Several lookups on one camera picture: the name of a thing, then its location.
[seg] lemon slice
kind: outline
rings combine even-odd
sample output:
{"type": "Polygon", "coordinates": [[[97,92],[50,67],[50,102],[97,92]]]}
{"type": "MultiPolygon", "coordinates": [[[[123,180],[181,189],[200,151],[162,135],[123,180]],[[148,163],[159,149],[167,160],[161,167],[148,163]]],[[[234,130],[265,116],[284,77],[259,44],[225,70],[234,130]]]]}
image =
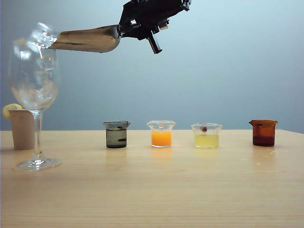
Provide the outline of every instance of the lemon slice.
{"type": "Polygon", "coordinates": [[[22,106],[19,105],[19,104],[7,104],[6,106],[4,106],[2,108],[2,115],[3,117],[7,118],[7,119],[10,119],[10,112],[9,110],[21,110],[22,109],[22,106]]]}

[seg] yellow liquid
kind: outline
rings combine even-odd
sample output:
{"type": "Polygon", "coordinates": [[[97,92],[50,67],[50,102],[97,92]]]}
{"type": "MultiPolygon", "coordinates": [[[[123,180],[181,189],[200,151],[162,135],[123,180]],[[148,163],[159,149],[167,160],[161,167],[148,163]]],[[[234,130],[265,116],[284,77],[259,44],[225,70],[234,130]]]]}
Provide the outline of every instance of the yellow liquid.
{"type": "Polygon", "coordinates": [[[194,144],[196,147],[215,148],[219,146],[219,137],[212,135],[195,135],[194,144]]]}

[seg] orange liquid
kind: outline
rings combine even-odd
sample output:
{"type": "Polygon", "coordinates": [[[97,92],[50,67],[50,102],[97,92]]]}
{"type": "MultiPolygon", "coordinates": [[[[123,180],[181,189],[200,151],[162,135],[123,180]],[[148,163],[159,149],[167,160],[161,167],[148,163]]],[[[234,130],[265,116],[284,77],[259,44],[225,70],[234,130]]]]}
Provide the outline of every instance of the orange liquid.
{"type": "Polygon", "coordinates": [[[170,146],[171,132],[152,132],[152,145],[170,146]]]}

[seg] wine glass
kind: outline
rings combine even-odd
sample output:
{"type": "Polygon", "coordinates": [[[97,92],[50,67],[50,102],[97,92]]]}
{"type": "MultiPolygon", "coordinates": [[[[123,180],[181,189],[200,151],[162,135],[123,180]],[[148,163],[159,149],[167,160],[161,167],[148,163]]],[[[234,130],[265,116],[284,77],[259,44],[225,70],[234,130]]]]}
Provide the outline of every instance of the wine glass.
{"type": "Polygon", "coordinates": [[[24,38],[14,41],[9,63],[9,84],[16,99],[33,114],[35,123],[33,156],[17,164],[18,171],[37,171],[61,163],[58,159],[45,157],[40,148],[42,115],[55,100],[59,82],[55,50],[24,38]]]}

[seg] paper cup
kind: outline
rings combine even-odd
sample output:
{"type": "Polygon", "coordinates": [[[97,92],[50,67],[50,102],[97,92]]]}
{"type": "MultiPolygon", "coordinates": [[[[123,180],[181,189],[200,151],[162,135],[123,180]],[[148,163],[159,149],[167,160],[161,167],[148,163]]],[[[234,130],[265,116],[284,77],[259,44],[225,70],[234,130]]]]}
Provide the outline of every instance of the paper cup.
{"type": "Polygon", "coordinates": [[[34,118],[28,110],[9,110],[15,150],[34,148],[34,118]]]}

